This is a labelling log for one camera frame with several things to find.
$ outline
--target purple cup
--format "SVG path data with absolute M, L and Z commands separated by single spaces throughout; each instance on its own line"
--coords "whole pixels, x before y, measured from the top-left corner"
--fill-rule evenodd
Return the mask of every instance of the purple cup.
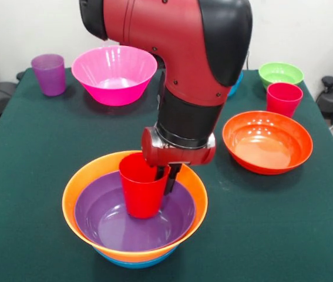
M 62 56 L 40 55 L 31 64 L 43 94 L 58 96 L 66 90 L 65 60 Z

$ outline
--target plastic cup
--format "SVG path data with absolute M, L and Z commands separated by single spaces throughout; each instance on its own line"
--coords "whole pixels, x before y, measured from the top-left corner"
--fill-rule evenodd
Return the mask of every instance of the plastic cup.
M 119 172 L 128 214 L 138 219 L 155 216 L 161 207 L 169 170 L 155 181 L 157 167 L 150 167 L 143 153 L 135 153 L 120 162 Z
M 58 96 L 66 90 L 65 61 L 62 56 L 44 54 L 32 60 L 41 91 L 46 96 Z
M 291 118 L 302 97 L 302 89 L 293 84 L 283 82 L 271 84 L 267 89 L 267 111 Z

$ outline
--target green table cover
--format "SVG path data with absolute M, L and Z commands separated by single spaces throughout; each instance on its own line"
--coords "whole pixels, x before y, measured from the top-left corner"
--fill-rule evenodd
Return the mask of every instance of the green table cover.
M 96 103 L 67 70 L 62 96 L 41 94 L 28 70 L 0 119 L 0 281 L 333 281 L 333 137 L 305 85 L 295 119 L 314 152 L 303 166 L 260 176 L 229 155 L 226 120 L 265 109 L 256 71 L 246 71 L 216 128 L 217 153 L 194 167 L 209 198 L 197 233 L 161 264 L 128 270 L 106 261 L 69 229 L 62 193 L 87 162 L 139 149 L 157 117 L 158 72 L 136 103 Z

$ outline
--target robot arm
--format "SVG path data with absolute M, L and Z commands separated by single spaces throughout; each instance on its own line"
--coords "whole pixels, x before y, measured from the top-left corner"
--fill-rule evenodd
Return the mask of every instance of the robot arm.
M 148 163 L 171 164 L 172 174 L 181 163 L 208 163 L 214 127 L 250 44 L 248 0 L 80 0 L 80 11 L 92 34 L 165 62 L 159 117 L 142 137 Z

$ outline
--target white wall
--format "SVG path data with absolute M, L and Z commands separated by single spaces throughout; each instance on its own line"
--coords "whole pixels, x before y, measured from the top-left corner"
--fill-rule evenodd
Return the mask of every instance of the white wall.
M 268 61 L 298 65 L 316 95 L 321 77 L 333 75 L 333 0 L 250 1 L 250 68 Z M 59 53 L 70 66 L 83 51 L 111 43 L 86 31 L 78 0 L 0 0 L 0 80 L 14 80 L 40 53 Z

